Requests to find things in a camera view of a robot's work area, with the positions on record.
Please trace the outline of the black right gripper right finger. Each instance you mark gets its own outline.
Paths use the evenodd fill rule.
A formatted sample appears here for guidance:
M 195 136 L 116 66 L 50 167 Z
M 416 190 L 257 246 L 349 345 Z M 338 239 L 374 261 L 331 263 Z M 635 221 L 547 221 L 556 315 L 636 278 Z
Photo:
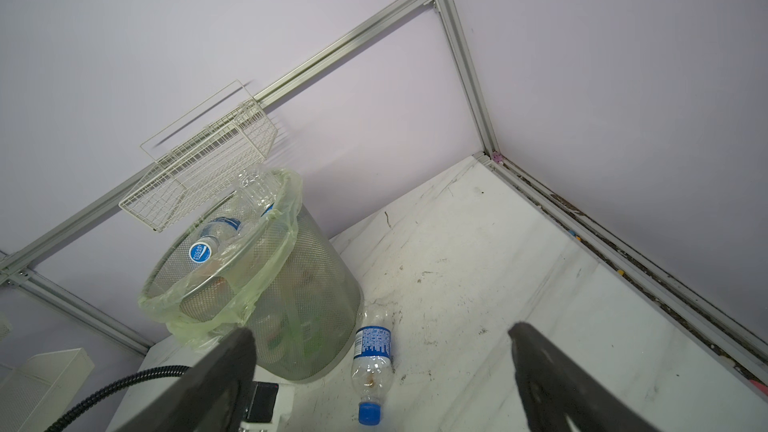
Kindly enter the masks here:
M 527 322 L 509 330 L 515 381 L 531 431 L 652 431 Z

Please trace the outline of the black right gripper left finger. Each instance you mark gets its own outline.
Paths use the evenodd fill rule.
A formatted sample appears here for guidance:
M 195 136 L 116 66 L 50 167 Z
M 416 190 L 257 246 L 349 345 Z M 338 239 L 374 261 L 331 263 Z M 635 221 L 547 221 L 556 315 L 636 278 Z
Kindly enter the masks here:
M 253 334 L 237 329 L 134 417 L 122 431 L 237 431 L 256 367 Z

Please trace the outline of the small clear bottle blue white label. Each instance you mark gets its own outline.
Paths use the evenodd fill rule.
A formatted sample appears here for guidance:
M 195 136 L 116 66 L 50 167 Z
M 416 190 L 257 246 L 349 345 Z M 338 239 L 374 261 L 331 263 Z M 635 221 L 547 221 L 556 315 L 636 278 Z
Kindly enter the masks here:
M 359 398 L 358 422 L 377 426 L 394 380 L 392 342 L 394 318 L 389 304 L 365 306 L 353 343 L 351 384 Z

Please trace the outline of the small crushed bottle blue label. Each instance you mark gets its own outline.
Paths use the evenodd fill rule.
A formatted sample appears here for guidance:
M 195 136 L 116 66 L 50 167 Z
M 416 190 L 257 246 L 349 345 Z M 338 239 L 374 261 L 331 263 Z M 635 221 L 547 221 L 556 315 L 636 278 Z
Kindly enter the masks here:
M 273 208 L 279 190 L 280 183 L 272 171 L 261 166 L 242 171 L 233 194 L 197 233 L 188 250 L 191 261 L 203 264 L 244 235 Z

